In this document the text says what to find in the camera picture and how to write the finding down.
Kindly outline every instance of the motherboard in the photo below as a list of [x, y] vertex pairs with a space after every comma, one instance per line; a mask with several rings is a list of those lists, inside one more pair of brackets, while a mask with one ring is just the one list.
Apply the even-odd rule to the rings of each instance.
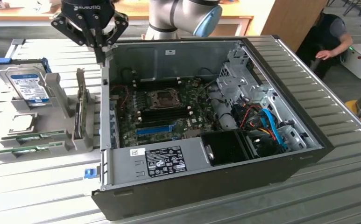
[[114, 85], [120, 147], [194, 138], [217, 130], [207, 91], [209, 84], [199, 78]]

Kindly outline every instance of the robotic arm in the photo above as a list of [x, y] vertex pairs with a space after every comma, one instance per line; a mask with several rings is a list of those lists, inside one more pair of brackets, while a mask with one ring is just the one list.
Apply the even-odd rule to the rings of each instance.
[[[62, 12], [51, 25], [78, 45], [94, 49], [96, 62], [104, 66], [103, 47], [111, 46], [128, 26], [126, 14], [115, 11], [112, 0], [62, 0]], [[150, 0], [147, 40], [177, 39], [182, 29], [207, 37], [219, 21], [219, 0]], [[114, 29], [106, 29], [114, 20]]]
[[[104, 31], [111, 19], [115, 27]], [[96, 62], [104, 65], [103, 47], [112, 45], [128, 26], [126, 14], [115, 11], [110, 0], [62, 0], [62, 12], [52, 19], [51, 25], [78, 45], [94, 49]]]

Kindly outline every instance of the person's hand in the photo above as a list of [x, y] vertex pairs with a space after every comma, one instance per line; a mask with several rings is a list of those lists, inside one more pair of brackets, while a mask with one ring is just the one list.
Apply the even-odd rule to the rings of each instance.
[[317, 54], [316, 54], [316, 58], [321, 58], [324, 60], [329, 59], [330, 57], [334, 57], [333, 53], [330, 50], [321, 50]]

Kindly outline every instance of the barcode sticker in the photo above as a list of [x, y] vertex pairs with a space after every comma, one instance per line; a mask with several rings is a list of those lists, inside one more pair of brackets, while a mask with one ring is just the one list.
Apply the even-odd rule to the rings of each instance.
[[177, 54], [177, 50], [166, 50], [166, 55], [175, 55]]
[[146, 148], [134, 148], [130, 150], [130, 156], [144, 155]]

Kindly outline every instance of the metal table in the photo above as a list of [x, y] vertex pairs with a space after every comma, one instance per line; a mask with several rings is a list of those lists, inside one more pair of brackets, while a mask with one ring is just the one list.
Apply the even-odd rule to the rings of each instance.
[[[283, 183], [115, 223], [361, 223], [361, 122], [281, 40], [271, 36], [249, 39], [337, 148]], [[76, 68], [86, 69], [88, 89], [99, 94], [99, 67], [86, 47], [70, 40], [27, 40], [11, 46], [7, 57], [38, 58], [40, 53], [60, 73], [68, 95], [76, 93]], [[0, 81], [0, 127], [15, 113], [4, 102], [10, 99], [6, 91]], [[55, 158], [35, 156], [44, 158], [0, 163], [0, 223], [107, 223], [84, 195], [92, 187], [82, 180], [84, 168], [99, 162], [99, 150]]]

